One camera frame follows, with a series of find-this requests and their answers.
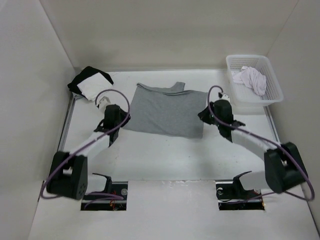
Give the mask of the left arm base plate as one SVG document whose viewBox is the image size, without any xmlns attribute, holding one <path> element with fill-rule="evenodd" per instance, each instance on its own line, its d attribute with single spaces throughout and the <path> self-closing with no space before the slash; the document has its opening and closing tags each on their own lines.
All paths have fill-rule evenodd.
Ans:
<svg viewBox="0 0 320 240">
<path fill-rule="evenodd" d="M 98 204 L 102 201 L 126 203 L 128 197 L 128 187 L 129 185 L 127 181 L 113 181 L 112 183 L 107 184 L 105 190 L 96 190 L 93 193 L 90 191 L 83 197 L 82 202 L 86 204 L 91 201 L 93 201 L 93 204 Z"/>
</svg>

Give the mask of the grey tank top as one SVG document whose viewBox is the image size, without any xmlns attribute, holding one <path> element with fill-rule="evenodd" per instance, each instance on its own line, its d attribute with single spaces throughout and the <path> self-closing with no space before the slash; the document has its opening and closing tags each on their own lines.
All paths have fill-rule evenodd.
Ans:
<svg viewBox="0 0 320 240">
<path fill-rule="evenodd" d="M 207 93 L 185 90 L 184 82 L 172 87 L 151 87 L 142 83 L 130 104 L 131 119 L 126 130 L 170 137 L 201 139 L 204 123 L 198 113 L 206 107 Z"/>
</svg>

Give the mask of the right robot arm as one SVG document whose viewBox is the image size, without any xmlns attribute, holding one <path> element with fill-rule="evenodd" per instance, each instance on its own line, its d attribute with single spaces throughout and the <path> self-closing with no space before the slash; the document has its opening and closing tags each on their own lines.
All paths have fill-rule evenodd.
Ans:
<svg viewBox="0 0 320 240">
<path fill-rule="evenodd" d="M 245 123 L 235 120 L 227 100 L 210 102 L 197 116 L 202 122 L 216 126 L 230 143 L 247 149 L 264 163 L 263 171 L 249 171 L 234 177 L 231 190 L 236 197 L 243 198 L 253 189 L 270 189 L 273 194 L 282 194 L 310 183 L 297 146 L 292 142 L 281 144 L 249 131 Z"/>
</svg>

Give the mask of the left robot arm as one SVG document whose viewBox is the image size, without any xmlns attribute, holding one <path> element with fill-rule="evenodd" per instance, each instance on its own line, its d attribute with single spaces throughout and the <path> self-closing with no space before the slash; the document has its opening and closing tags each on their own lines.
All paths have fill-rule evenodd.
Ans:
<svg viewBox="0 0 320 240">
<path fill-rule="evenodd" d="M 100 152 L 107 150 L 117 140 L 120 128 L 129 120 L 130 112 L 116 104 L 108 105 L 104 118 L 88 139 L 71 151 L 57 151 L 50 172 L 41 190 L 43 199 L 65 197 L 82 199 L 88 193 L 88 166 Z"/>
</svg>

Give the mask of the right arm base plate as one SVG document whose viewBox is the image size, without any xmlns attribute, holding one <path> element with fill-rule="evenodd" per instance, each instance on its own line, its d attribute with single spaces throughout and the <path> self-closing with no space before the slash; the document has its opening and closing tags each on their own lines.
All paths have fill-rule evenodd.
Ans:
<svg viewBox="0 0 320 240">
<path fill-rule="evenodd" d="M 260 195 L 261 193 L 253 189 L 245 190 L 242 186 L 234 184 L 233 182 L 216 184 L 217 199 L 223 202 L 249 200 Z"/>
</svg>

